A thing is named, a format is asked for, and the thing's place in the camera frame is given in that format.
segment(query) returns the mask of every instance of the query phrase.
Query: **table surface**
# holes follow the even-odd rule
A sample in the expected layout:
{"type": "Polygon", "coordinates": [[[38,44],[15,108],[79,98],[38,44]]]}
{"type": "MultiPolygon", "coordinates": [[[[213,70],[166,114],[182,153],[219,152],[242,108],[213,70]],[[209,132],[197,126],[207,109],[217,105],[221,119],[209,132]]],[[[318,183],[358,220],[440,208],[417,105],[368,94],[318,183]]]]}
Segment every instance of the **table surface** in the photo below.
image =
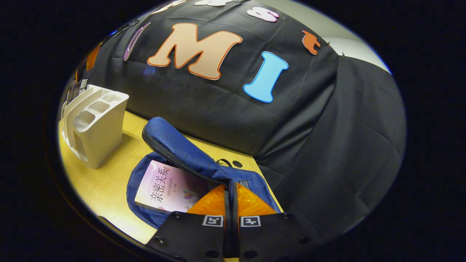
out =
{"type": "MultiPolygon", "coordinates": [[[[122,142],[97,169],[87,168],[76,157],[63,139],[61,128],[58,136],[63,166],[76,194],[96,216],[105,217],[121,231],[143,244],[146,244],[157,230],[140,220],[129,209],[126,186],[134,167],[145,155],[152,152],[141,137],[146,123],[147,119],[126,111],[122,142]]],[[[255,171],[263,177],[252,156],[189,136],[185,137],[214,160],[226,159],[230,163],[234,160],[239,161],[243,165],[241,169],[255,171]]],[[[270,187],[269,191],[278,204],[270,187]]],[[[237,260],[225,259],[227,262],[237,260]]]]}

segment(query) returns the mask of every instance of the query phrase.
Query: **felt letter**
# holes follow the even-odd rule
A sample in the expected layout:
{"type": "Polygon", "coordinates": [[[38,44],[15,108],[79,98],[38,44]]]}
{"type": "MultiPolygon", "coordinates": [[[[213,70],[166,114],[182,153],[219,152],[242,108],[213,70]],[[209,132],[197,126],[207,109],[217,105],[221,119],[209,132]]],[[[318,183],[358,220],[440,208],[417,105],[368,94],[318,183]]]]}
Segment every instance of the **felt letter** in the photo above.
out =
{"type": "Polygon", "coordinates": [[[262,52],[264,62],[253,82],[246,84],[243,90],[250,97],[259,101],[270,103],[273,101],[272,89],[283,70],[288,69],[285,60],[270,52],[262,52]]]}
{"type": "Polygon", "coordinates": [[[124,55],[123,55],[123,60],[126,61],[128,60],[131,51],[133,50],[134,45],[136,44],[137,39],[139,36],[143,33],[144,29],[150,24],[151,22],[147,23],[145,26],[141,27],[136,31],[134,34],[133,38],[131,38],[130,43],[128,44],[128,47],[124,50],[124,55]]]}
{"type": "Polygon", "coordinates": [[[311,54],[316,55],[317,50],[314,49],[314,46],[317,45],[318,47],[320,47],[320,44],[317,41],[317,37],[315,37],[313,34],[308,33],[304,30],[302,32],[304,33],[304,38],[302,39],[302,43],[308,49],[308,51],[311,52],[311,54]]]}
{"type": "Polygon", "coordinates": [[[233,0],[202,0],[199,2],[194,3],[195,6],[205,6],[209,5],[211,7],[220,7],[224,6],[226,3],[231,2],[233,0]]]}
{"type": "Polygon", "coordinates": [[[272,12],[268,9],[262,8],[262,7],[253,7],[252,10],[247,10],[246,13],[248,15],[260,18],[264,21],[268,22],[276,22],[277,17],[280,17],[277,13],[272,12]]]}
{"type": "Polygon", "coordinates": [[[168,55],[175,48],[175,67],[181,68],[201,54],[188,70],[194,75],[211,80],[220,78],[219,69],[226,54],[233,45],[243,41],[239,35],[227,31],[216,32],[198,41],[198,26],[191,23],[178,23],[172,29],[171,35],[157,53],[147,59],[147,63],[159,67],[169,65],[168,55]]]}
{"type": "Polygon", "coordinates": [[[182,3],[186,2],[186,1],[191,1],[191,0],[176,0],[176,1],[173,1],[170,4],[162,7],[161,9],[152,12],[151,14],[157,14],[157,13],[163,12],[163,11],[167,10],[168,8],[177,6],[177,5],[182,4],[182,3]]]}

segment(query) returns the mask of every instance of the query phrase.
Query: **book cover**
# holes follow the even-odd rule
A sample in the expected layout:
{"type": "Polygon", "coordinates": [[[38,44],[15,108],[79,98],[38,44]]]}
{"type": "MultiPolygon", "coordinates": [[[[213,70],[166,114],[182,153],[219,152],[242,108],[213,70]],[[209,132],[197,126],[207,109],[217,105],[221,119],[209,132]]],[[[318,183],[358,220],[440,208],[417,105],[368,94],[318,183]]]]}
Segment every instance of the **book cover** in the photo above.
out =
{"type": "Polygon", "coordinates": [[[152,160],[134,201],[139,206],[170,214],[173,211],[188,211],[207,193],[207,181],[152,160]]]}

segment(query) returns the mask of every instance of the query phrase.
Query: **white pen holder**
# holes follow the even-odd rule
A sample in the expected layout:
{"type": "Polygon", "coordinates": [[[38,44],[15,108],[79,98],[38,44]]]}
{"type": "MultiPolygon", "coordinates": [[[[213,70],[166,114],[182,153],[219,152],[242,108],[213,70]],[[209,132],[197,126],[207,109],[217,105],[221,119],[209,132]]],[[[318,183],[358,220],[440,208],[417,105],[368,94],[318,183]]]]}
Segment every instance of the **white pen holder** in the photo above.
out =
{"type": "Polygon", "coordinates": [[[121,143],[129,95],[88,85],[86,91],[62,106],[62,135],[71,151],[96,169],[121,143]]]}

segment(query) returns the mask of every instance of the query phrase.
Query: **orange letter m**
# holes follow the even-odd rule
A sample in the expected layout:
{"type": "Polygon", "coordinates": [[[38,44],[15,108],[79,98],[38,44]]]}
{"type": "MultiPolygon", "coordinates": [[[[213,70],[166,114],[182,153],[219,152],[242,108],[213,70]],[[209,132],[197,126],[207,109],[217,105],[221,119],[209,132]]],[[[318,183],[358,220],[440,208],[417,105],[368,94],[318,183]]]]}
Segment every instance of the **orange letter m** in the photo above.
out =
{"type": "Polygon", "coordinates": [[[211,80],[220,78],[222,65],[231,47],[241,43],[243,39],[227,31],[216,32],[198,41],[198,26],[191,23],[179,23],[172,26],[173,32],[165,40],[154,56],[147,59],[153,66],[164,67],[170,64],[168,55],[175,48],[175,67],[181,68],[192,58],[201,54],[199,59],[188,67],[188,70],[211,80]]]}

